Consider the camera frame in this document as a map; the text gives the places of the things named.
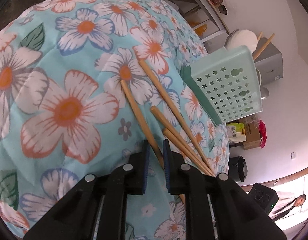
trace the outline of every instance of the light green plastic basket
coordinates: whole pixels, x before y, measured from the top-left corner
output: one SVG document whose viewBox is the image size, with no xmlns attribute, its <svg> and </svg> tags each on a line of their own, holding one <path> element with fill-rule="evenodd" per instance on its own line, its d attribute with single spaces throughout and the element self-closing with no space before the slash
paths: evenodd
<svg viewBox="0 0 308 240">
<path fill-rule="evenodd" d="M 223 47 L 182 68 L 180 75 L 216 125 L 262 111 L 256 68 L 246 46 Z"/>
</svg>

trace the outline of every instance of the wall outlet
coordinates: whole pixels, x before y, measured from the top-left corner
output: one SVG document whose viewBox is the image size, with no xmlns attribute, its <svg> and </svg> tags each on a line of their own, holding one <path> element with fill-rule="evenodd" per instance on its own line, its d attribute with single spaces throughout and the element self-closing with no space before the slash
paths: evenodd
<svg viewBox="0 0 308 240">
<path fill-rule="evenodd" d="M 296 158 L 296 152 L 292 152 L 291 153 L 291 159 L 293 160 L 293 159 L 295 159 Z"/>
</svg>

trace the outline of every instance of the man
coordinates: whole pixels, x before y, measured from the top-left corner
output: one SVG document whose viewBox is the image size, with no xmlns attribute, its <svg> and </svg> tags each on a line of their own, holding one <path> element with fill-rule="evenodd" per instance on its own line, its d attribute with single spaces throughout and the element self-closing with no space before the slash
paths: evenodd
<svg viewBox="0 0 308 240">
<path fill-rule="evenodd" d="M 269 217 L 273 221 L 277 221 L 285 217 L 294 207 L 300 207 L 304 204 L 306 195 L 301 195 L 295 198 L 295 194 L 291 192 L 277 192 L 278 202 L 273 210 L 270 212 Z"/>
</svg>

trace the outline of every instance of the bed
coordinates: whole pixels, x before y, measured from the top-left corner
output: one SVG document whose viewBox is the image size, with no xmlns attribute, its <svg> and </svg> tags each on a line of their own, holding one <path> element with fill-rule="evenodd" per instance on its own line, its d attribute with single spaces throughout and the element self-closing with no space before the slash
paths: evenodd
<svg viewBox="0 0 308 240">
<path fill-rule="evenodd" d="M 213 125 L 179 76 L 201 57 L 208 55 L 199 37 L 162 0 L 47 0 L 4 28 L 0 217 L 8 229 L 22 238 L 86 174 L 109 174 L 141 150 L 145 137 L 121 79 L 160 147 L 163 127 L 151 106 L 190 143 L 140 59 L 152 67 L 214 172 L 227 173 L 225 124 Z M 126 222 L 126 239 L 185 239 L 184 206 L 167 192 L 153 152 L 146 193 L 128 196 Z"/>
</svg>

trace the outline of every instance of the yellow package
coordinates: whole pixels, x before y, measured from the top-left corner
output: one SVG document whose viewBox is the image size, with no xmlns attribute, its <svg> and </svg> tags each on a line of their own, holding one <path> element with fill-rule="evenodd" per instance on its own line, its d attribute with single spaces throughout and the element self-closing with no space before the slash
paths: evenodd
<svg viewBox="0 0 308 240">
<path fill-rule="evenodd" d="M 226 129 L 230 142 L 239 143 L 246 141 L 244 123 L 229 123 L 226 125 Z"/>
</svg>

